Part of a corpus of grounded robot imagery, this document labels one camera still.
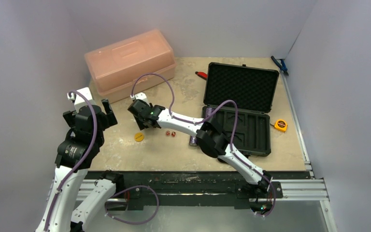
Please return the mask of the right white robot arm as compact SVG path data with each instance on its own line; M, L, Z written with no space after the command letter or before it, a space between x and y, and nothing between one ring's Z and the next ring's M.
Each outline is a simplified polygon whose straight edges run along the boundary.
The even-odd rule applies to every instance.
M201 151L215 159L220 159L234 168L252 186L256 196L263 197L275 191L272 176L253 164L233 144L234 136L227 136L223 127L211 114L207 118L195 118L177 114L170 108L152 105L144 100L135 99L128 107L139 129L172 129L193 136Z

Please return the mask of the purple poker chip stack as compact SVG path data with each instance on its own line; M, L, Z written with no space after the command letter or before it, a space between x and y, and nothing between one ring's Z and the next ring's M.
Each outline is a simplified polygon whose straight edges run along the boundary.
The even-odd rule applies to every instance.
M214 111L213 108L207 107L204 114L205 118L208 118L213 113L213 111Z

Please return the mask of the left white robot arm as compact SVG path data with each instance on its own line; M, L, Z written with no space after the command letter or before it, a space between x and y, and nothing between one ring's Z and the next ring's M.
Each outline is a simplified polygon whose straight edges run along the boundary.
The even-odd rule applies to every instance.
M118 198L125 191L123 175L107 170L89 195L75 206L91 162L104 144L103 132L117 124L109 101L101 102L104 112L93 105L63 114L70 130L57 149L53 186L38 232L84 232L106 200L111 196Z

